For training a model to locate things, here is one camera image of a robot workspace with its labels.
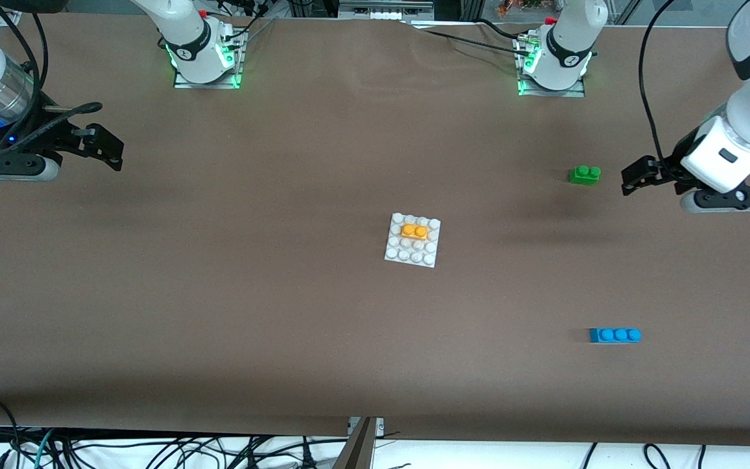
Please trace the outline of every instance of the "white lego plate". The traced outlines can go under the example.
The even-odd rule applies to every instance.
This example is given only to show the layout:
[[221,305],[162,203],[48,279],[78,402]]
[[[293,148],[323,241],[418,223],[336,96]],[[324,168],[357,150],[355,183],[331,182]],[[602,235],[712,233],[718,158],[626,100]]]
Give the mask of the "white lego plate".
[[[405,237],[402,235],[402,228],[405,225],[426,227],[428,229],[426,238],[419,240],[418,238]],[[393,214],[389,222],[387,251],[384,253],[383,258],[385,261],[420,265],[432,269],[436,266],[439,232],[441,232],[441,222],[437,219],[405,216],[405,214],[398,213]]]

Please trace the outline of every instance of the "blue cable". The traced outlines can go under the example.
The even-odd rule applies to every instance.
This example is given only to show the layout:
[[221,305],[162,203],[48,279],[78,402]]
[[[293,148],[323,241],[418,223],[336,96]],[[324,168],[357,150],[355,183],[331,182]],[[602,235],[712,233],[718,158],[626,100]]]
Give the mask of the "blue cable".
[[36,459],[33,460],[33,469],[39,469],[39,460],[42,459],[42,452],[45,451],[45,446],[48,445],[48,438],[51,437],[51,433],[54,433],[54,429],[48,430],[48,433],[42,437],[42,441],[39,442],[39,447],[36,449]]

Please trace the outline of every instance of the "blue lego brick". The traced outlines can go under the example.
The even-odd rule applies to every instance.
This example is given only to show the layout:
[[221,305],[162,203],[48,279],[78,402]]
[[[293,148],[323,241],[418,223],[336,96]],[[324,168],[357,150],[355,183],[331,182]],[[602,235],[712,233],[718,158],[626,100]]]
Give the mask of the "blue lego brick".
[[637,344],[640,340],[638,329],[598,327],[589,330],[589,341],[593,344]]

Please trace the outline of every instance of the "brown table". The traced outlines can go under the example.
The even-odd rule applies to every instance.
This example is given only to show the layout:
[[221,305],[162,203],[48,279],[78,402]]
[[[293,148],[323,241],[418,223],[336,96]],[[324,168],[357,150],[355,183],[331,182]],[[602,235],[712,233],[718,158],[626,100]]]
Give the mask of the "brown table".
[[[230,92],[172,89],[148,18],[44,21],[47,92],[102,101],[74,120],[126,152],[0,183],[21,423],[750,444],[750,214],[619,190],[652,151],[642,30],[606,29],[587,97],[562,99],[393,21],[274,23]],[[654,33],[648,70],[668,149],[738,86],[722,29]],[[566,183],[578,164],[601,183]],[[383,260],[396,211],[443,222],[435,269]],[[587,343],[617,326],[643,341]]]

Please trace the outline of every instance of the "green lego brick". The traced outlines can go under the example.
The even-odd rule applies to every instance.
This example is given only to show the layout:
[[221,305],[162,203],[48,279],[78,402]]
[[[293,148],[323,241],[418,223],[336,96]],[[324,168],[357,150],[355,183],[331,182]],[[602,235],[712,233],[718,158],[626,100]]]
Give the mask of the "green lego brick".
[[601,180],[601,169],[598,166],[578,166],[569,171],[569,182],[572,184],[593,185]]

